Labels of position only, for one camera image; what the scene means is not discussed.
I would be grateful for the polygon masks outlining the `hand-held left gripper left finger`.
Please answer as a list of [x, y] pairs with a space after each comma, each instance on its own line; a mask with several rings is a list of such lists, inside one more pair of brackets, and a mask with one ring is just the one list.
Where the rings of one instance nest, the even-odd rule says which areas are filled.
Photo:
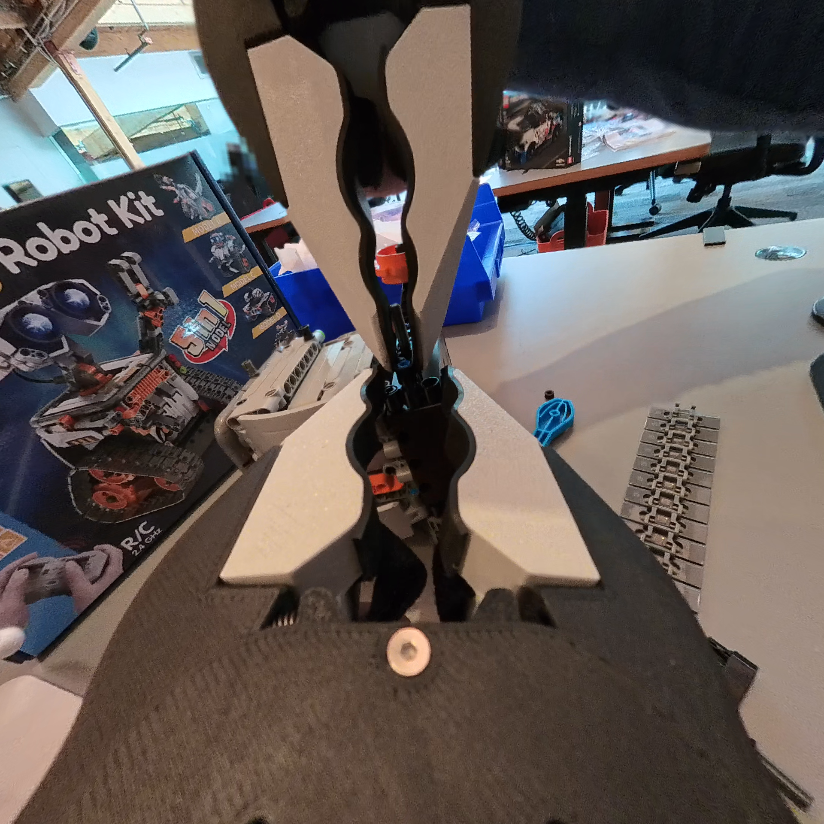
[[362, 575], [355, 540], [367, 523], [365, 472], [352, 437], [367, 417], [358, 374], [281, 445], [223, 564], [238, 587], [284, 586], [299, 596], [322, 588], [345, 604]]

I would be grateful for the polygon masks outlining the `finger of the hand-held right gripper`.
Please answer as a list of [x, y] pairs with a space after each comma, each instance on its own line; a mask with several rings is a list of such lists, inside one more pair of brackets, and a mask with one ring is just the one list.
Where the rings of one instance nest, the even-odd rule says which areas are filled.
[[405, 239], [417, 364], [441, 335], [475, 204], [472, 167], [470, 7], [422, 9], [386, 58], [386, 95], [411, 172]]
[[391, 324], [374, 268], [376, 236], [346, 149], [345, 80], [290, 36], [248, 49], [288, 215], [333, 293], [382, 368], [391, 370]]

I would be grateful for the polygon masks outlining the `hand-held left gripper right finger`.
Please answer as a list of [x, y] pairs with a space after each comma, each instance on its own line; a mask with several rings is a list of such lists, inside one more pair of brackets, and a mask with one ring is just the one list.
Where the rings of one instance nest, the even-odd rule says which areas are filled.
[[601, 576], [539, 442], [465, 374], [443, 374], [451, 474], [438, 532], [438, 613], [489, 592], [595, 588]]

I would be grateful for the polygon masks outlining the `teal plastic wrench tool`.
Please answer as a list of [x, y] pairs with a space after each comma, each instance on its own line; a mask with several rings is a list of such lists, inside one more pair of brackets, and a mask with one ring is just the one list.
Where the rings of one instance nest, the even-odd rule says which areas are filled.
[[571, 429], [574, 405], [570, 400], [554, 397], [546, 400], [536, 411], [533, 436], [545, 448]]

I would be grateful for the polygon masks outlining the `blue plastic bin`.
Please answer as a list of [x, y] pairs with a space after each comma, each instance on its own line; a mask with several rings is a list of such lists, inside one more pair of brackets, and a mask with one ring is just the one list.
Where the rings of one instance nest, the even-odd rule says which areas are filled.
[[[502, 214], [492, 188], [483, 182], [471, 213], [445, 327], [474, 324], [482, 319], [499, 282], [504, 241]], [[322, 330], [327, 340], [354, 330], [352, 321], [319, 269], [292, 272], [275, 264], [270, 273], [300, 325]]]

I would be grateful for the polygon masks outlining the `grey toy robot vehicle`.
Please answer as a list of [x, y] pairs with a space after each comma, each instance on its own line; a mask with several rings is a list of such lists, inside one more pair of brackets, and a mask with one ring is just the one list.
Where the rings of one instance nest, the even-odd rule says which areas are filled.
[[[334, 398], [375, 358], [360, 335], [321, 342], [294, 339], [279, 345], [255, 376], [220, 413], [214, 425], [218, 445], [239, 468], [261, 459]], [[382, 523], [398, 538], [435, 542], [443, 504], [427, 485], [424, 457], [413, 446], [413, 421], [400, 387], [386, 386], [386, 403], [376, 424], [380, 444], [367, 466]]]

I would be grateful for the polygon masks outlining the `dark toy box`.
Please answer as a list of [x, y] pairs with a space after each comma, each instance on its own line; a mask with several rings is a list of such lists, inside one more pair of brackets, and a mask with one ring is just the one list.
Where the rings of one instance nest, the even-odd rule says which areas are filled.
[[582, 100], [505, 91], [500, 112], [502, 170], [555, 170], [582, 159]]

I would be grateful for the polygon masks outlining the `wooden side table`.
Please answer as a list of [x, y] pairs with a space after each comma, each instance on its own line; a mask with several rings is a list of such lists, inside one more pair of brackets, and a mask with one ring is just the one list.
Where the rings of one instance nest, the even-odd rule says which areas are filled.
[[507, 171], [494, 167], [481, 181], [489, 185], [502, 212], [520, 211], [534, 202], [594, 194], [645, 180], [651, 170], [703, 158], [711, 141], [708, 131], [674, 127], [670, 133], [635, 147], [617, 151], [601, 148], [593, 157], [563, 169]]

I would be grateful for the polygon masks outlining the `orange chair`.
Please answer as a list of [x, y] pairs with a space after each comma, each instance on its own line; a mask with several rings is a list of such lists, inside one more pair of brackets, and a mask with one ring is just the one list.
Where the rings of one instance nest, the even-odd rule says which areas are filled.
[[596, 209], [584, 196], [568, 199], [565, 206], [563, 229], [551, 232], [548, 225], [542, 224], [536, 229], [539, 253], [606, 245], [609, 209]]

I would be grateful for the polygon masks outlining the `robot kit box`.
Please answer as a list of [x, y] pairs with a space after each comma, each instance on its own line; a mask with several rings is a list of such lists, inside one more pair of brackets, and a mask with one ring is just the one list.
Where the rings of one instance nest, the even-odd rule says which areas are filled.
[[2, 658], [39, 657], [232, 471], [214, 426], [301, 337], [196, 152], [2, 214]]

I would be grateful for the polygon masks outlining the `black swivel chair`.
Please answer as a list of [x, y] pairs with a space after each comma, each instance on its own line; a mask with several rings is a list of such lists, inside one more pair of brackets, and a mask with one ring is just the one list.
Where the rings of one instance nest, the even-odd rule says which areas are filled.
[[785, 209], [747, 207], [733, 201], [736, 185], [769, 180], [774, 177], [799, 178], [817, 172], [822, 166], [822, 137], [812, 139], [812, 156], [806, 160], [809, 139], [784, 141], [762, 135], [747, 148], [730, 148], [712, 152], [700, 163], [700, 169], [688, 175], [694, 186], [687, 201], [698, 203], [720, 189], [712, 209], [696, 212], [687, 218], [662, 227], [660, 234], [695, 229], [698, 232], [716, 229], [754, 227], [757, 221], [796, 221], [798, 213]]

